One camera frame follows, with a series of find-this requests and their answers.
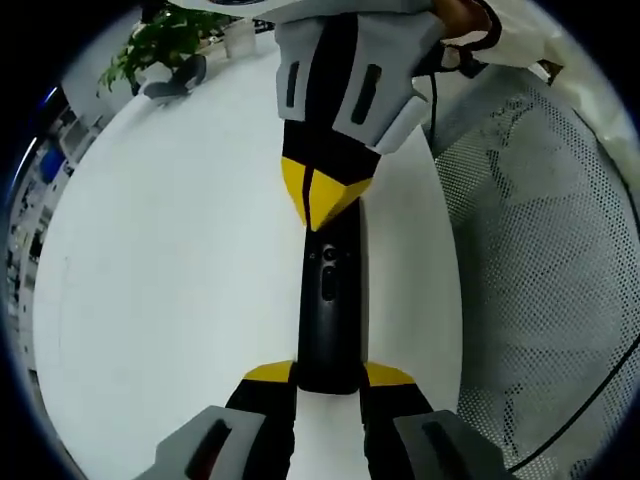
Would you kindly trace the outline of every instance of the green leaves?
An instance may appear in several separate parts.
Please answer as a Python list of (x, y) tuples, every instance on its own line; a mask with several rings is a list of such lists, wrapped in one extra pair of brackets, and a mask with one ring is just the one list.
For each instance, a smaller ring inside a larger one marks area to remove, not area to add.
[(119, 78), (126, 78), (133, 86), (135, 72), (156, 62), (174, 71), (184, 57), (196, 52), (202, 38), (220, 34), (222, 28), (234, 20), (219, 13), (189, 10), (167, 3), (151, 23), (129, 37), (98, 82), (109, 91)]

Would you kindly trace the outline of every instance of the black cable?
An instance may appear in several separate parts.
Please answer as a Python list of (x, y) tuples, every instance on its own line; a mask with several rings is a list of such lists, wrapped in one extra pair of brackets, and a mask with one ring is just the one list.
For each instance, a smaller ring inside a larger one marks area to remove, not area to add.
[(433, 148), (433, 140), (436, 137), (436, 109), (438, 106), (438, 86), (436, 84), (436, 74), (429, 74), (431, 79), (431, 127), (429, 128), (429, 147)]
[(524, 460), (521, 460), (520, 462), (516, 463), (512, 467), (509, 467), (509, 472), (515, 473), (518, 470), (520, 470), (522, 467), (524, 467), (524, 466), (528, 465), (529, 463), (531, 463), (533, 460), (536, 459), (536, 457), (538, 457), (538, 455), (540, 455), (547, 448), (549, 448), (556, 440), (558, 440), (558, 438), (560, 438), (567, 430), (569, 430), (571, 425), (573, 425), (576, 422), (576, 420), (578, 420), (578, 418), (580, 418), (580, 416), (584, 413), (584, 411), (587, 408), (589, 408), (589, 406), (598, 397), (598, 395), (600, 395), (602, 393), (602, 391), (606, 388), (606, 386), (613, 379), (613, 377), (616, 376), (616, 374), (623, 367), (624, 363), (629, 359), (629, 357), (631, 356), (633, 351), (638, 347), (638, 344), (640, 344), (640, 335), (636, 336), (636, 339), (629, 346), (629, 348), (627, 348), (627, 351), (624, 352), (624, 355), (622, 355), (622, 357), (620, 357), (620, 360), (618, 360), (618, 363), (616, 363), (616, 365), (611, 369), (611, 371), (609, 372), (609, 375), (607, 375), (606, 378), (602, 381), (602, 383), (600, 383), (600, 385), (598, 385), (598, 388), (596, 388), (593, 391), (593, 393), (589, 396), (589, 398), (587, 398), (587, 400), (582, 404), (582, 406), (578, 410), (576, 410), (576, 412), (573, 415), (571, 415), (569, 420), (567, 420), (564, 423), (564, 425), (562, 425), (562, 427), (560, 427), (556, 431), (556, 433), (551, 435), (546, 442), (544, 442), (542, 445), (540, 445), (540, 447), (538, 447), (527, 458), (525, 458)]

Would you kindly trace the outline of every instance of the yellow panel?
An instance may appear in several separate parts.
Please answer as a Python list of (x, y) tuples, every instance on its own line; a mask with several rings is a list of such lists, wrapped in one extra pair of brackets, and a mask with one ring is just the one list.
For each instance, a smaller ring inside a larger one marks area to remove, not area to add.
[(287, 157), (282, 157), (282, 176), (287, 186), (289, 195), (293, 199), (298, 215), (304, 225), (307, 224), (307, 216), (304, 213), (304, 201), (302, 200), (302, 183), (304, 181), (304, 165)]
[(314, 170), (309, 192), (311, 230), (316, 231), (353, 203), (371, 184), (371, 178), (352, 185), (342, 185)]
[(407, 375), (397, 368), (387, 367), (373, 362), (365, 363), (365, 367), (367, 368), (369, 385), (372, 387), (410, 385), (416, 383), (410, 375)]
[(257, 380), (259, 382), (287, 383), (292, 361), (268, 363), (254, 368), (244, 376), (245, 380)]

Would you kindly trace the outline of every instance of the plant pot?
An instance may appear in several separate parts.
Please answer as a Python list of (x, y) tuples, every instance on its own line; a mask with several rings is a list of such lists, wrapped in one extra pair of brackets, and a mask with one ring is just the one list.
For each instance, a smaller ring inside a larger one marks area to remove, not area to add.
[(159, 62), (135, 73), (136, 81), (140, 84), (141, 89), (151, 82), (168, 82), (171, 80), (171, 75), (171, 70)]
[(224, 48), (229, 59), (254, 55), (256, 53), (256, 29), (253, 20), (244, 18), (225, 28)]

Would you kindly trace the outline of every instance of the white mesh surface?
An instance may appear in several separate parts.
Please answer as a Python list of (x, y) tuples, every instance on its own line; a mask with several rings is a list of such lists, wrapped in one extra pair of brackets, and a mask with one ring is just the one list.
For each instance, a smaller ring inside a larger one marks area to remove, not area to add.
[[(449, 139), (434, 151), (463, 298), (458, 413), (510, 466), (582, 405), (640, 332), (640, 243), (620, 177), (575, 113), (528, 72), (488, 75), (439, 121)], [(462, 136), (451, 140), (447, 125)], [(579, 478), (639, 375), (636, 352), (517, 475)]]

